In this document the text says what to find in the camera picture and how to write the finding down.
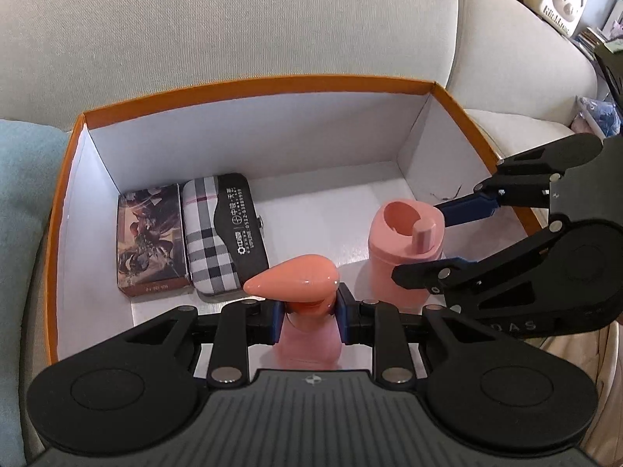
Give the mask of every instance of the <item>ribbed gray surface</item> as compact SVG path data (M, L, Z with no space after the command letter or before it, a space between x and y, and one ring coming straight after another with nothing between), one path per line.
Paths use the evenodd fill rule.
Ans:
M578 450L543 459L471 451L435 428L415 397L373 385L365 372L260 373L248 388L213 395L191 427L122 458L51 450L37 467L501 467L594 466Z

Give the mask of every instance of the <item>orange teardrop-shaped object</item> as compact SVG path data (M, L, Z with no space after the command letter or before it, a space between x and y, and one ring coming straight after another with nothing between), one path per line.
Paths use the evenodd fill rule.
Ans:
M335 297L340 274L331 260L303 255L287 260L244 283L249 295L281 302L323 302Z

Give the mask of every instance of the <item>pink lid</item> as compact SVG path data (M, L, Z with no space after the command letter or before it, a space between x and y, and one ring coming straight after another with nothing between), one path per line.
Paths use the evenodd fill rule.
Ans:
M445 220L439 209L416 200L392 200L372 221L370 256L392 265L437 260L444 231Z

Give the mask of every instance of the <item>orange spray nozzle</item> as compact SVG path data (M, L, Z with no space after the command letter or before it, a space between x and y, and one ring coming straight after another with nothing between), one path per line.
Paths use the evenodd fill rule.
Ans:
M249 295L287 302L289 313L304 316L330 314L340 274L320 255L303 255L280 263L244 283Z

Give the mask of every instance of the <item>black circular joint cover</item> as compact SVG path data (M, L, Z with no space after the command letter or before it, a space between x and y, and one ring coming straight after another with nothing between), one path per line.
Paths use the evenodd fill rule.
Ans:
M426 401L459 440L501 454L538 454L581 440L597 392L575 365L509 339L465 345L429 376Z
M103 343L37 376L27 408L52 446L114 456L172 435L193 414L197 396L192 375L160 346Z

